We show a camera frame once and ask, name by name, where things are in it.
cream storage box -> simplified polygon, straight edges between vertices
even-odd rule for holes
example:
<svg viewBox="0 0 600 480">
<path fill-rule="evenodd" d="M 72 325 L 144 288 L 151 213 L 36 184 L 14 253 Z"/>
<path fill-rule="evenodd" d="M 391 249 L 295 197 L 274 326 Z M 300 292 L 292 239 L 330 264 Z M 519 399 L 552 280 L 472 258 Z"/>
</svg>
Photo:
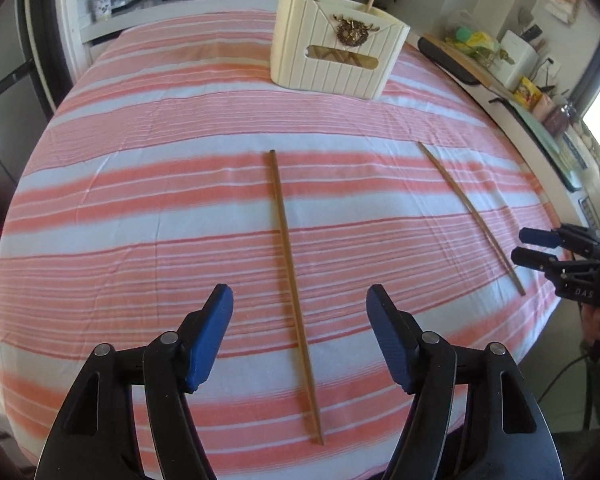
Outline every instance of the cream storage box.
<svg viewBox="0 0 600 480">
<path fill-rule="evenodd" d="M 375 99 L 409 26 L 350 0 L 279 0 L 271 79 L 296 89 Z"/>
</svg>

cutting board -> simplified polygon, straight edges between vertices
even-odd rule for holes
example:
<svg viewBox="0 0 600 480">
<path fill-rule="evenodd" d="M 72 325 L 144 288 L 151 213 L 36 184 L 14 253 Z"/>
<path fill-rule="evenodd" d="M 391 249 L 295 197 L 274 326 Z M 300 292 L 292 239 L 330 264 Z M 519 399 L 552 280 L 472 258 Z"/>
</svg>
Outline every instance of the cutting board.
<svg viewBox="0 0 600 480">
<path fill-rule="evenodd" d="M 467 54 L 463 54 L 458 49 L 452 47 L 451 45 L 445 43 L 438 38 L 433 37 L 430 34 L 424 34 L 423 36 L 426 40 L 433 43 L 436 47 L 442 50 L 445 54 L 447 54 L 451 59 L 453 59 L 456 63 L 458 63 L 462 68 L 467 70 L 472 76 L 474 76 L 482 86 L 488 88 L 494 94 L 499 95 L 500 97 L 504 97 L 506 99 L 513 99 L 513 94 L 510 92 L 505 86 L 494 78 L 485 67 L 483 67 L 480 63 L 478 63 L 475 59 L 470 58 Z"/>
</svg>

floor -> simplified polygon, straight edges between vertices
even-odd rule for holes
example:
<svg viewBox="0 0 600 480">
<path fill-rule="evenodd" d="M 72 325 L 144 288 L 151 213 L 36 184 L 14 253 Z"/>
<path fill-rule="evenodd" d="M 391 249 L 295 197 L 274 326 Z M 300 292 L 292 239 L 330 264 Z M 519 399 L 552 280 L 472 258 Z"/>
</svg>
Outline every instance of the floor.
<svg viewBox="0 0 600 480">
<path fill-rule="evenodd" d="M 562 300 L 520 363 L 520 371 L 536 399 L 564 365 L 580 355 L 581 338 L 578 305 Z M 552 433 L 582 429 L 585 394 L 585 364 L 579 362 L 562 375 L 540 404 Z"/>
</svg>

pink and white striped fabric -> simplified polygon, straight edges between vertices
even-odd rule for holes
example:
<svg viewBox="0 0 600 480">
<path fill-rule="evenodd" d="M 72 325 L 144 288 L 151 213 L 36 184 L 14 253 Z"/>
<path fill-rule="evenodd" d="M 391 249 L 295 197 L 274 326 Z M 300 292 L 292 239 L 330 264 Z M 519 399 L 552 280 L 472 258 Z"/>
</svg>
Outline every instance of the pink and white striped fabric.
<svg viewBox="0 0 600 480">
<path fill-rule="evenodd" d="M 204 14 L 126 31 L 65 99 L 18 186 L 0 246 L 0 380 L 35 459 L 100 342 L 147 344 L 214 285 L 234 316 L 190 406 L 221 479 L 351 480 L 388 462 L 411 399 L 365 313 L 369 285 L 453 344 L 521 358 L 557 303 L 492 247 L 416 141 L 503 248 L 557 223 L 494 123 L 405 47 L 377 101 L 269 78 L 275 16 Z M 278 152 L 326 446 L 315 443 L 267 152 Z M 463 393 L 458 392 L 462 401 Z M 146 471 L 159 469 L 134 392 Z M 453 423 L 461 420 L 461 402 Z"/>
</svg>

metal screw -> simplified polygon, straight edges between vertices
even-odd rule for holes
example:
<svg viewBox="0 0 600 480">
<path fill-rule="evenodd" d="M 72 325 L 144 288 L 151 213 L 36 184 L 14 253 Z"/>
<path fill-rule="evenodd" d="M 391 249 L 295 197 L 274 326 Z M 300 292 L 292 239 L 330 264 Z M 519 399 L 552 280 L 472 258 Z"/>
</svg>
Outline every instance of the metal screw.
<svg viewBox="0 0 600 480">
<path fill-rule="evenodd" d="M 160 336 L 160 342 L 165 345 L 170 345 L 178 340 L 177 332 L 165 332 Z"/>
<path fill-rule="evenodd" d="M 435 345 L 436 343 L 440 342 L 440 336 L 435 332 L 423 332 L 422 340 L 430 345 Z"/>
<path fill-rule="evenodd" d="M 491 350 L 491 353 L 496 355 L 504 355 L 507 353 L 507 349 L 504 348 L 502 343 L 491 343 L 489 345 L 489 350 Z"/>
<path fill-rule="evenodd" d="M 98 357 L 102 357 L 104 355 L 107 355 L 111 350 L 111 346 L 106 344 L 106 343 L 100 343 L 98 346 L 96 346 L 96 348 L 93 350 L 93 353 L 96 354 Z"/>
</svg>

